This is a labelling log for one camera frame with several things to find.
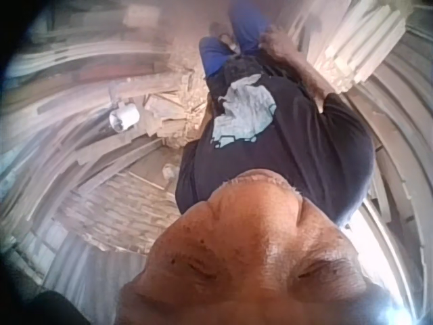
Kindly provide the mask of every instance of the dark t-shirt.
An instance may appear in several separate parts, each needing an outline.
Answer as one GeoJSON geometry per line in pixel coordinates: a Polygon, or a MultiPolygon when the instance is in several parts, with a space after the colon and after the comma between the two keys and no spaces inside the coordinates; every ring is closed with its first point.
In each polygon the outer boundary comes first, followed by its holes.
{"type": "Polygon", "coordinates": [[[373,173],[372,140],[356,114],[336,94],[327,96],[319,114],[300,83],[271,75],[250,58],[226,64],[208,86],[216,118],[184,149],[176,190],[180,212],[244,171],[269,169],[345,225],[373,173]]]}

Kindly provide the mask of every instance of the blue jeans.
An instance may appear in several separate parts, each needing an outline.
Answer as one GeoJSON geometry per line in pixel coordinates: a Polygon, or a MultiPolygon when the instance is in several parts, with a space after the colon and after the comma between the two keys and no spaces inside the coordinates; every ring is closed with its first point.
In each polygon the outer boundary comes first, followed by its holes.
{"type": "MultiPolygon", "coordinates": [[[[248,0],[234,1],[229,17],[241,53],[248,56],[257,53],[260,35],[269,26],[265,17],[248,0]]],[[[201,39],[199,49],[206,78],[217,73],[233,55],[232,50],[216,37],[201,39]]]]}

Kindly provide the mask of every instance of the white pvc pipe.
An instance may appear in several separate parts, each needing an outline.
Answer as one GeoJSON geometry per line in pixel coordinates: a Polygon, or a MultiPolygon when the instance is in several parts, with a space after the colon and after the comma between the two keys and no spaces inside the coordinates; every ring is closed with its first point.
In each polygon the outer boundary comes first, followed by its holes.
{"type": "Polygon", "coordinates": [[[119,108],[110,113],[110,124],[117,133],[126,131],[140,120],[140,113],[134,103],[119,104],[119,108]]]}

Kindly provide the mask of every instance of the brick wall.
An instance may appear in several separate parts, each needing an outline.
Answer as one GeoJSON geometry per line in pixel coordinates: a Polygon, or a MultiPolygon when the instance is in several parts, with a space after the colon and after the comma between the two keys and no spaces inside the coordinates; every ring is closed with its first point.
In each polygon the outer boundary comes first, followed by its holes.
{"type": "Polygon", "coordinates": [[[56,219],[100,248],[147,254],[179,216],[172,194],[124,171],[86,197],[71,192],[56,219]]]}

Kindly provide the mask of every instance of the corrugated metal sheet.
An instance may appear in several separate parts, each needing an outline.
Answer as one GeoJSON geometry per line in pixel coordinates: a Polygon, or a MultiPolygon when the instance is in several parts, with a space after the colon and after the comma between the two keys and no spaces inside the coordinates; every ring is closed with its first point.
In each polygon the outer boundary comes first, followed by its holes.
{"type": "Polygon", "coordinates": [[[64,295],[92,324],[112,324],[118,293],[145,265],[145,256],[103,252],[68,234],[43,286],[64,295]]]}

